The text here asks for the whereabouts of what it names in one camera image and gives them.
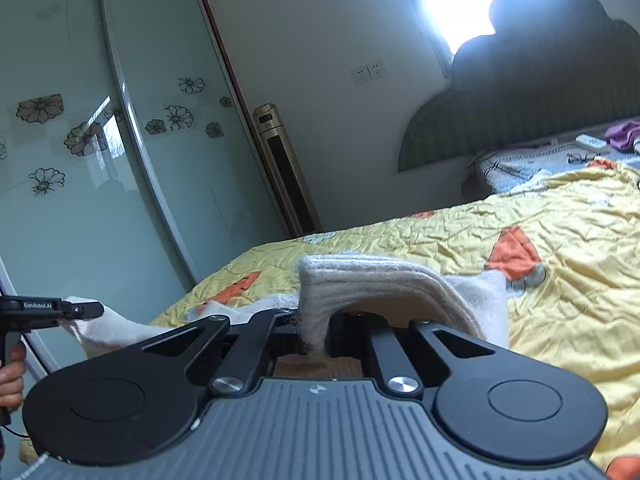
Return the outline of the person's left hand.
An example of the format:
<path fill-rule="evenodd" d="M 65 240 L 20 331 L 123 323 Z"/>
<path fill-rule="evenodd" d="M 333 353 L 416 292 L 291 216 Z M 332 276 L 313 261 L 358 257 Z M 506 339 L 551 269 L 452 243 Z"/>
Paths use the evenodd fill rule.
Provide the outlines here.
<path fill-rule="evenodd" d="M 26 370 L 26 348 L 20 341 L 11 352 L 11 362 L 0 370 L 0 405 L 9 412 L 23 404 Z"/>

